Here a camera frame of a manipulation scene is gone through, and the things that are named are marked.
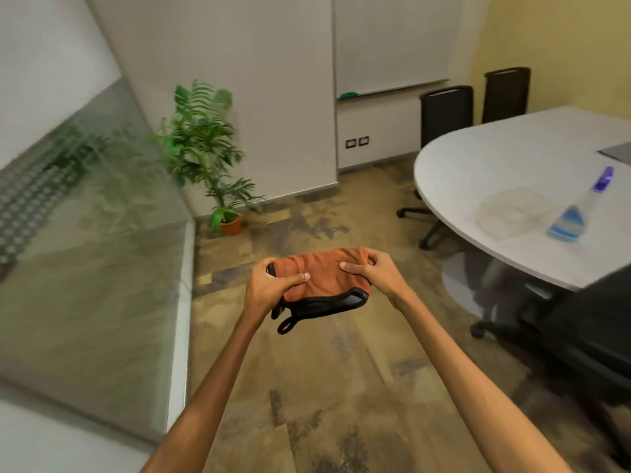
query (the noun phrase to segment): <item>person's left hand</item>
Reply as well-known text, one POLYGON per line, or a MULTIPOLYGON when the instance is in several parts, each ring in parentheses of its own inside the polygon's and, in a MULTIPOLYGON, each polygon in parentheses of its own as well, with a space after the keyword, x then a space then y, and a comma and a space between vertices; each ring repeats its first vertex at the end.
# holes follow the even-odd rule
POLYGON ((265 316, 274 308, 287 289, 307 282, 311 278, 308 272, 281 278, 270 276, 265 269, 273 260, 271 257, 263 259, 252 268, 247 278, 241 318, 254 329, 261 326, 265 316))

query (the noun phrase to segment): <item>person's right hand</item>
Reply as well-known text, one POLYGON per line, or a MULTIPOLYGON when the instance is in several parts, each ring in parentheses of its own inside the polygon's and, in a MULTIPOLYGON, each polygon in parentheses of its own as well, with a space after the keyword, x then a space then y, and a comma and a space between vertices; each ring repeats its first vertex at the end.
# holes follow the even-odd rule
POLYGON ((368 264, 340 262, 339 268, 349 274, 365 277, 368 282, 388 296, 390 301, 398 300, 411 290, 390 256, 385 252, 368 249, 368 264))

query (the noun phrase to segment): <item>forearm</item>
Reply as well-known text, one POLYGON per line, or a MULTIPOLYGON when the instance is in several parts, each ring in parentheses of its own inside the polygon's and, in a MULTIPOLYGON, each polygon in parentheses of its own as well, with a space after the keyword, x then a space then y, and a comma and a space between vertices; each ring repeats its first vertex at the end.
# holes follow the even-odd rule
POLYGON ((548 440, 460 350, 411 289, 395 303, 494 472, 571 472, 548 440))
POLYGON ((241 320, 144 473, 201 472, 256 327, 241 320))

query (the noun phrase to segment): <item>orange flower pot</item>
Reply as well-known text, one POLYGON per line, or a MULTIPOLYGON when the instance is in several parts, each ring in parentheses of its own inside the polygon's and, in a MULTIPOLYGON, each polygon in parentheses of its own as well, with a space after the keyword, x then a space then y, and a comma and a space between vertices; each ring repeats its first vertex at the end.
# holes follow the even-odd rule
POLYGON ((241 216, 237 217, 234 221, 224 224, 219 224, 224 236, 236 236, 241 232, 241 216))

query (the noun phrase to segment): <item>orange cloth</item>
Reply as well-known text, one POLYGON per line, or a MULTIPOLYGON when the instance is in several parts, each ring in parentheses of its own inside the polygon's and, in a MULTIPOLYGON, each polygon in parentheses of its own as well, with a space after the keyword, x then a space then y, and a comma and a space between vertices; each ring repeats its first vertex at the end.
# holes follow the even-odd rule
POLYGON ((343 261, 367 265, 368 250, 366 247, 340 248, 276 259, 276 277, 289 277, 299 272, 311 274, 309 281, 293 286, 285 292, 285 301, 295 302, 307 297, 331 297, 343 294, 352 287, 359 287, 370 294, 370 283, 365 278, 349 274, 339 268, 339 263, 343 261))

